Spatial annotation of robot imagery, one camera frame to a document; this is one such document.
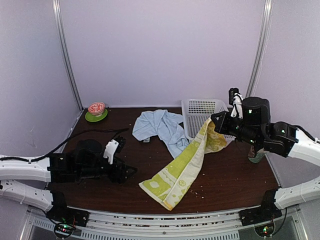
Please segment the green patterned towel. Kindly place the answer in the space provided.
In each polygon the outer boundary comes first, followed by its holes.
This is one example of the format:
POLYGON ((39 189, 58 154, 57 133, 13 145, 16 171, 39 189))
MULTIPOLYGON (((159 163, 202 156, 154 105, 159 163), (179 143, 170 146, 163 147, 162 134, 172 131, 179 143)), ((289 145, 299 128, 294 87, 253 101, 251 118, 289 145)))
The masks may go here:
POLYGON ((215 124, 208 118, 193 141, 152 178, 139 187, 168 211, 173 210, 198 177, 206 154, 217 153, 227 146, 223 134, 215 132, 215 124))

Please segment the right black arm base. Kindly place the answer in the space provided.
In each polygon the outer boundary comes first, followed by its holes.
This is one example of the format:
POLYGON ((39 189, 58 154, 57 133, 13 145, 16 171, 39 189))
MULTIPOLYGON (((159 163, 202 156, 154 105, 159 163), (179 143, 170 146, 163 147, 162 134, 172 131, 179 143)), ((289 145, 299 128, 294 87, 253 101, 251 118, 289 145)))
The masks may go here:
POLYGON ((246 208, 238 212, 243 227, 271 221, 282 216, 282 211, 275 205, 276 191, 277 189, 267 190, 260 206, 246 208))

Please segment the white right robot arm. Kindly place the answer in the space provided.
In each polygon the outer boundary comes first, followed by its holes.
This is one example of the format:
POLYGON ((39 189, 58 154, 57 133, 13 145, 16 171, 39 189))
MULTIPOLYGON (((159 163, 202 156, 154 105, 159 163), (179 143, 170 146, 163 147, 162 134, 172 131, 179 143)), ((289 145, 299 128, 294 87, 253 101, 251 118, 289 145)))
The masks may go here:
MULTIPOLYGON (((320 141, 303 127, 287 122, 271 122, 270 102, 265 98, 248 97, 234 102, 232 112, 211 115, 215 132, 234 136, 250 144, 253 155, 260 150, 284 158, 296 158, 314 165, 320 164, 320 141)), ((268 220, 275 212, 320 197, 320 179, 265 193, 267 198, 256 210, 259 220, 268 220)))

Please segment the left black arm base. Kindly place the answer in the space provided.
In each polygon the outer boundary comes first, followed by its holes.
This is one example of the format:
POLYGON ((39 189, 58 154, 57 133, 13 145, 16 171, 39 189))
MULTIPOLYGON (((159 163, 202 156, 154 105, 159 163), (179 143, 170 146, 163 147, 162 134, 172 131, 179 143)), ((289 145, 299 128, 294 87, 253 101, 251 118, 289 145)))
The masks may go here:
POLYGON ((51 190, 49 193, 52 196, 52 207, 45 211, 49 219, 77 227, 87 226, 90 215, 88 211, 68 207, 62 192, 51 190))

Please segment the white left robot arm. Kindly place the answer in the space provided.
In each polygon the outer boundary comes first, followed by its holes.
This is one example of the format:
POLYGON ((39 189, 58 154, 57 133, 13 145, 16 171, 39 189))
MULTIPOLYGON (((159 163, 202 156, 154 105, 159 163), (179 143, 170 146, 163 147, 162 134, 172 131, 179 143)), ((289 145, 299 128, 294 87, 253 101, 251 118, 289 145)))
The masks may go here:
POLYGON ((72 218, 61 192, 41 190, 22 183, 22 180, 43 183, 80 183, 86 179, 107 177, 122 184, 138 169, 116 156, 125 139, 118 137, 106 146, 94 139, 81 140, 68 153, 52 152, 38 158, 0 157, 0 194, 20 204, 30 205, 46 213, 53 213, 61 222, 72 218))

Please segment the beige patterned mug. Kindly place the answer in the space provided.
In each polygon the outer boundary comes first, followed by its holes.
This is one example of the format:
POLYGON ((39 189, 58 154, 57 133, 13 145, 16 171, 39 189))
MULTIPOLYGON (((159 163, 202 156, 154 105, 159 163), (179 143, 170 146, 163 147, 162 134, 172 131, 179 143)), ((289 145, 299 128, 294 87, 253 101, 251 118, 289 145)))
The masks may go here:
POLYGON ((266 153, 264 149, 256 150, 254 146, 251 146, 247 157, 250 162, 257 164, 263 159, 266 153))

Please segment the white plastic basket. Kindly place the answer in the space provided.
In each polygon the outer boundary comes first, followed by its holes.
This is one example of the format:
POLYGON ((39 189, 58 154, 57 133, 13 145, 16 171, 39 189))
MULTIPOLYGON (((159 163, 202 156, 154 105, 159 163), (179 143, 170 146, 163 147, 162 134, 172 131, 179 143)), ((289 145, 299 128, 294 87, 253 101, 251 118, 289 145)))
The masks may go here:
POLYGON ((191 143, 212 114, 228 111, 226 104, 218 99, 184 99, 181 101, 184 133, 191 143))

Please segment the light blue towel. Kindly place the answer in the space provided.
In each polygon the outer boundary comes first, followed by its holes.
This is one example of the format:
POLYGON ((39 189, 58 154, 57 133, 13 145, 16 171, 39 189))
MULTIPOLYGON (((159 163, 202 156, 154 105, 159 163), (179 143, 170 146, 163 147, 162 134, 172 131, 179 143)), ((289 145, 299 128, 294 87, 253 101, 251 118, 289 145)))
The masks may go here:
POLYGON ((134 123, 132 135, 138 141, 157 136, 175 159, 189 145, 182 122, 181 114, 166 109, 143 111, 134 123))

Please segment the green plate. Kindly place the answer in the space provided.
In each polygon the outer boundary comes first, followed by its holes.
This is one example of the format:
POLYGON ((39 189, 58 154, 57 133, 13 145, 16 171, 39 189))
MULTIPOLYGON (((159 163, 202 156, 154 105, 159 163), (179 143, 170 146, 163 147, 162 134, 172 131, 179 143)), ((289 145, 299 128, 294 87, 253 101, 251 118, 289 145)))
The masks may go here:
POLYGON ((96 123, 105 119, 107 115, 108 115, 108 110, 106 108, 104 109, 104 112, 100 116, 96 116, 91 114, 90 112, 87 112, 85 114, 85 120, 90 123, 96 123))

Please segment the red patterned bowl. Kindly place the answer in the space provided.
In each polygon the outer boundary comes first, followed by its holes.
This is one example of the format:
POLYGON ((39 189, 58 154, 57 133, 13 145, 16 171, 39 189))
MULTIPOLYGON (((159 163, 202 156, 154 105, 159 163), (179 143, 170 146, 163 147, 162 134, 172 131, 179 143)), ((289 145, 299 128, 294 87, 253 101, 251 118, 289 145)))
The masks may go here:
POLYGON ((98 101, 98 102, 92 103, 88 107, 88 112, 95 117, 100 117, 103 114, 103 112, 105 111, 105 108, 106 108, 105 103, 98 101))

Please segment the aluminium front rail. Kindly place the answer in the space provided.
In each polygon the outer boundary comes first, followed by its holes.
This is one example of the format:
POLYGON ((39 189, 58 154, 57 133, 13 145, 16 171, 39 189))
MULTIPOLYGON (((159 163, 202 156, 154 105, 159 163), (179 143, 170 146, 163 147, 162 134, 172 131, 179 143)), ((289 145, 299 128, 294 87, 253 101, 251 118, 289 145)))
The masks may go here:
POLYGON ((29 208, 20 240, 307 240, 300 210, 247 220, 241 209, 186 214, 125 214, 90 210, 73 232, 63 232, 29 208))

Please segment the right aluminium frame post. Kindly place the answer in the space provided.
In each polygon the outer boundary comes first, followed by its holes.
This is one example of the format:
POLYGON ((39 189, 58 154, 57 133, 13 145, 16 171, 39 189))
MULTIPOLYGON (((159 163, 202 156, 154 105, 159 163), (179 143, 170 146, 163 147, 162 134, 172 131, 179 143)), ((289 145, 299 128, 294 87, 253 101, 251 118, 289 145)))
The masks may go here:
POLYGON ((272 8, 273 0, 265 0, 255 58, 246 89, 245 98, 254 96, 257 89, 259 75, 262 68, 262 60, 267 47, 267 41, 270 32, 272 8))

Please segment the aluminium frame post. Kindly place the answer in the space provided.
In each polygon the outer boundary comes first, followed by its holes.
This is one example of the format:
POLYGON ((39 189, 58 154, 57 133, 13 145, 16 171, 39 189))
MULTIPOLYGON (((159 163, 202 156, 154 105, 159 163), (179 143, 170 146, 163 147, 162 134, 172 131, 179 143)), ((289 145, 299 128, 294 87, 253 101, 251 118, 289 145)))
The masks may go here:
POLYGON ((56 22, 56 26, 57 26, 58 35, 59 35, 63 63, 65 66, 67 78, 68 78, 68 81, 69 81, 69 84, 71 87, 71 92, 73 94, 77 108, 79 109, 79 111, 82 111, 84 109, 84 107, 83 107, 83 104, 82 104, 82 101, 80 98, 79 90, 78 90, 76 80, 74 77, 74 73, 73 73, 73 69, 72 69, 71 59, 70 59, 67 41, 66 41, 66 35, 65 35, 65 31, 64 31, 60 1, 53 0, 52 7, 53 7, 53 14, 54 14, 54 18, 55 18, 55 22, 56 22))
POLYGON ((267 41, 270 32, 272 8, 273 0, 265 0, 255 58, 246 89, 245 98, 254 96, 257 89, 259 75, 262 68, 262 60, 267 47, 267 41))

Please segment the left aluminium frame post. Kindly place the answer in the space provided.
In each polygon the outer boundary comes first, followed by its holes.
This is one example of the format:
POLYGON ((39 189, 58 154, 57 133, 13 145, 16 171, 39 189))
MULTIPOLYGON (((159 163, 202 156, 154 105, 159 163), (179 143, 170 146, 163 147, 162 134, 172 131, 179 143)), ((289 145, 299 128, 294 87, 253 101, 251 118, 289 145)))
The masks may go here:
POLYGON ((67 41, 66 41, 66 35, 65 35, 65 31, 64 31, 60 1, 53 0, 52 7, 53 7, 53 14, 54 14, 54 18, 55 18, 55 22, 56 22, 56 26, 57 26, 58 35, 59 35, 63 63, 65 66, 67 78, 68 78, 68 81, 69 81, 69 84, 71 87, 71 92, 73 94, 77 108, 79 109, 79 111, 82 111, 84 109, 84 107, 83 107, 83 104, 82 104, 82 101, 80 98, 79 90, 78 90, 76 80, 74 77, 74 73, 73 73, 73 69, 72 69, 71 59, 70 59, 67 41))

